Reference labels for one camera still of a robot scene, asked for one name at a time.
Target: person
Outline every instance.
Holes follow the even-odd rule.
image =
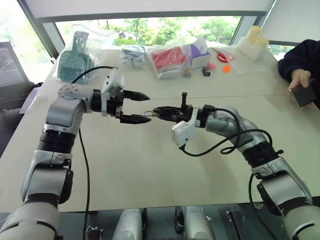
[[[288,51],[278,62],[279,74],[290,85],[288,90],[311,84],[316,95],[315,105],[320,109],[320,40],[304,40]]]

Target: smartphone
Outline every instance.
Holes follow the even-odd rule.
[[[289,90],[290,97],[297,108],[301,108],[317,99],[311,84],[308,87],[297,86]]]

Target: dark sleeve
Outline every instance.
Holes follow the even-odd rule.
[[[311,71],[312,51],[319,45],[318,41],[304,40],[295,48],[288,51],[278,62],[278,71],[281,77],[291,82],[291,72],[294,69]]]

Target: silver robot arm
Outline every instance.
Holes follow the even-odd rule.
[[[79,84],[60,88],[49,107],[37,150],[21,188],[23,204],[12,212],[0,229],[0,240],[60,240],[58,204],[71,194],[73,171],[71,150],[84,113],[101,112],[121,123],[141,124],[150,119],[124,115],[124,98],[144,101],[143,93],[123,90],[124,77],[114,68],[102,90]]]
[[[224,137],[237,133],[232,114],[211,105],[203,108],[186,104],[186,93],[182,94],[180,108],[164,106],[152,111],[152,116],[176,122],[172,127],[172,138],[180,149],[195,135],[195,127]],[[227,108],[239,121],[240,130],[254,130],[257,126],[239,115],[232,107]],[[236,137],[230,141],[235,144]],[[320,238],[320,208],[313,205],[312,196],[285,159],[275,152],[265,136],[258,131],[240,135],[237,149],[242,153],[254,176],[261,180],[257,189],[267,208],[277,216],[283,216],[288,236],[292,240],[316,240]]]

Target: tabletop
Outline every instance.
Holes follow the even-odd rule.
[[[118,50],[107,51],[107,65],[116,66]],[[244,56],[236,56],[240,61]],[[275,150],[309,187],[320,195],[320,111],[313,106],[303,111],[286,96],[288,84],[277,72],[277,61],[268,54],[265,69],[259,72],[222,73],[222,63],[212,51],[215,74],[155,80],[149,68],[120,67],[126,77],[124,89],[147,94],[151,100],[123,104],[125,114],[143,114],[159,106],[180,106],[181,92],[188,92],[187,103],[232,106],[240,115],[267,130]],[[52,78],[54,68],[22,118],[0,159],[0,212],[11,212],[21,204],[20,188],[37,148],[50,104],[63,82]],[[88,84],[101,89],[105,74]],[[190,157],[171,140],[173,122],[153,118],[132,126],[100,113],[85,114],[82,137],[90,166],[90,210],[111,210],[184,205],[248,202],[250,166],[234,151],[221,155],[217,150],[202,157]],[[187,144],[191,153],[212,147],[222,137],[197,129],[195,140]],[[73,187],[70,199],[59,206],[63,212],[83,211],[86,205],[86,168],[77,136],[72,149]],[[252,187],[253,199],[260,196]]]

